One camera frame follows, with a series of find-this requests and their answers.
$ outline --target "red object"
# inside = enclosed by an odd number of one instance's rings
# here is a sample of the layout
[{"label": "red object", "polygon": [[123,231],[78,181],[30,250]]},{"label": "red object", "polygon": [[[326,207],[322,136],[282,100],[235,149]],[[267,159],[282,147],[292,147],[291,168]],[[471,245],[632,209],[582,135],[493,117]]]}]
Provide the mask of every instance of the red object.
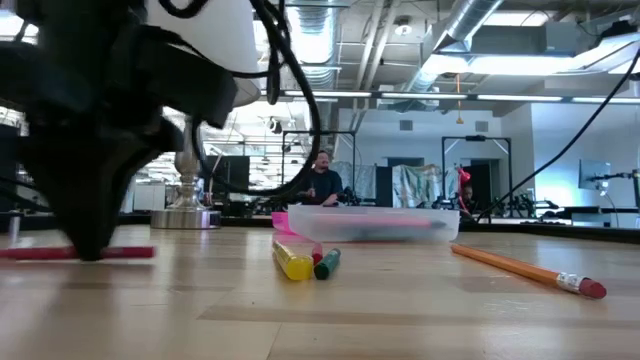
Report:
[{"label": "red object", "polygon": [[[146,259],[155,255],[153,246],[108,247],[102,250],[104,259]],[[0,258],[12,260],[68,260],[77,259],[73,246],[13,248],[0,250]]]},{"label": "red object", "polygon": [[607,289],[602,284],[591,279],[584,279],[580,282],[580,294],[594,299],[602,299],[607,296]]},{"label": "red object", "polygon": [[458,168],[458,202],[460,203],[460,207],[462,210],[469,212],[467,209],[467,205],[465,205],[464,200],[462,200],[462,192],[464,191],[464,185],[471,180],[471,174],[464,171],[463,168]]},{"label": "red object", "polygon": [[311,257],[313,258],[313,266],[316,266],[316,264],[322,260],[322,244],[316,243],[313,246],[313,250],[311,250]]}]

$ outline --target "person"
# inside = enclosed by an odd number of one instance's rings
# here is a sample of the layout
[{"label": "person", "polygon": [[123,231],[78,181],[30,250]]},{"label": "person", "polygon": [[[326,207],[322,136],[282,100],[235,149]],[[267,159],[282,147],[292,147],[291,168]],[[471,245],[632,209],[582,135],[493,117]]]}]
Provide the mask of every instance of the person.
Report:
[{"label": "person", "polygon": [[333,206],[342,192],[342,179],[337,172],[329,170],[329,154],[320,150],[314,167],[303,182],[305,205]]},{"label": "person", "polygon": [[463,185],[460,197],[462,198],[462,202],[469,213],[473,214],[473,212],[477,210],[478,203],[473,200],[473,186],[471,186],[471,182],[467,182]]}]

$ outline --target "yellow marker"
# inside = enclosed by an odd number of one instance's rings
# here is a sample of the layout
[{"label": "yellow marker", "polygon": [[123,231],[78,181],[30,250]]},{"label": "yellow marker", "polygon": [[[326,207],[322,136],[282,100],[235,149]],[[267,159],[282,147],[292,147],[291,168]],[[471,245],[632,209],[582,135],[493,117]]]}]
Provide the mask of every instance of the yellow marker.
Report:
[{"label": "yellow marker", "polygon": [[278,264],[280,264],[282,271],[284,271],[289,279],[311,279],[313,260],[310,256],[296,255],[277,241],[273,242],[273,252],[276,255],[276,259],[278,260]]}]

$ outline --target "green marker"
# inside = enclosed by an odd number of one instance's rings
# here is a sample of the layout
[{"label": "green marker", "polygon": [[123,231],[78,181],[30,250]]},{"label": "green marker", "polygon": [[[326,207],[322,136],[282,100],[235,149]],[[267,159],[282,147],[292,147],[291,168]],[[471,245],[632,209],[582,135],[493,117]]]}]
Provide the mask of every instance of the green marker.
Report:
[{"label": "green marker", "polygon": [[316,279],[326,280],[339,263],[340,250],[332,249],[322,258],[318,265],[313,268],[313,272],[316,274]]}]

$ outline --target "wooden table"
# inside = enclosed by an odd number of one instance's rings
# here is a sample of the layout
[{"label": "wooden table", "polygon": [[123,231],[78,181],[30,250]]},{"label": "wooden table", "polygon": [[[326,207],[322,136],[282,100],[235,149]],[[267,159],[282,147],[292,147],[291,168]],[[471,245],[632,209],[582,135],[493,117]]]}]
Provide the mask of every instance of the wooden table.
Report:
[{"label": "wooden table", "polygon": [[[64,244],[54,231],[21,235],[25,246]],[[155,259],[0,262],[0,357],[640,358],[638,246],[516,234],[458,239],[600,280],[609,296],[593,301],[433,242],[341,244],[333,278],[295,283],[274,264],[271,238],[269,229],[127,226],[114,244],[156,244]]]}]

